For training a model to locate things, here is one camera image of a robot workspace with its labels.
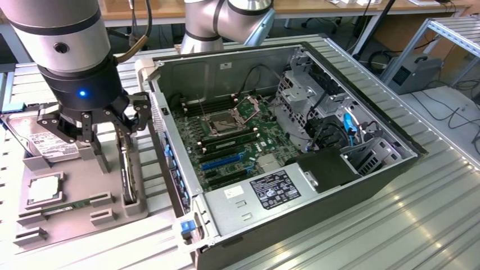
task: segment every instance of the hard drive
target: hard drive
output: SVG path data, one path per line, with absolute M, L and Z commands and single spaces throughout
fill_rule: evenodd
M 65 143 L 37 124 L 37 111 L 2 114 L 0 119 L 30 157 L 42 156 L 48 162 L 80 157 L 77 143 Z

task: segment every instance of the warning label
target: warning label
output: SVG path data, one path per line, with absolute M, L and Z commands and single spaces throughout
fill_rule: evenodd
M 65 143 L 50 132 L 30 134 L 28 137 L 44 158 L 56 158 L 78 152 L 73 143 Z
M 249 184 L 266 210 L 301 196 L 284 170 L 250 181 Z

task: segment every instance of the motherboard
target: motherboard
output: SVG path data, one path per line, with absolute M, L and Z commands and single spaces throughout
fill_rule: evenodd
M 213 103 L 182 104 L 172 112 L 205 191 L 278 169 L 298 155 L 272 113 L 274 107 L 260 95 L 242 94 Z

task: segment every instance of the white sticker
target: white sticker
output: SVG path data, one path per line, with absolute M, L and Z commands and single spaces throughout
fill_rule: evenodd
M 228 190 L 224 190 L 226 199 L 230 199 L 238 195 L 242 194 L 242 188 L 241 186 L 236 186 L 233 188 L 229 188 Z
M 28 138 L 44 158 L 56 158 L 78 153 L 74 143 L 65 143 L 50 132 L 30 134 Z
M 221 69 L 230 69 L 232 68 L 232 62 L 220 64 L 220 70 Z

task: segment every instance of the blue latch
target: blue latch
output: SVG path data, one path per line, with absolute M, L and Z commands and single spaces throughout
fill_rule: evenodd
M 357 127 L 353 124 L 353 118 L 349 113 L 344 114 L 344 127 L 346 130 L 346 135 L 350 139 L 350 146 L 354 145 L 354 133 L 357 132 Z
M 172 152 L 172 151 L 170 151 L 170 145 L 166 144 L 166 145 L 165 145 L 165 156 L 168 156 L 170 152 Z
M 181 224 L 181 234 L 186 234 L 196 229 L 196 224 L 193 220 L 184 221 Z

